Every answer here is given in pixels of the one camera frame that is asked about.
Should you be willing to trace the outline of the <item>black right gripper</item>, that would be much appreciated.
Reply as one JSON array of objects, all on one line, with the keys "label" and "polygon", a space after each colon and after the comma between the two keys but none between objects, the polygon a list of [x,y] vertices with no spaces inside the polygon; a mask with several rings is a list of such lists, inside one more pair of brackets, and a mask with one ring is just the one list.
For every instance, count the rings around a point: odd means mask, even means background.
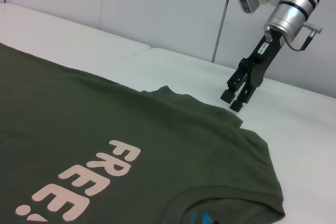
[{"label": "black right gripper", "polygon": [[282,33],[270,29],[271,41],[263,35],[256,48],[248,58],[243,58],[238,69],[227,81],[228,89],[220,97],[223,101],[233,101],[236,92],[244,84],[237,99],[230,105],[233,111],[240,111],[247,104],[257,87],[261,86],[266,70],[284,45]]}]

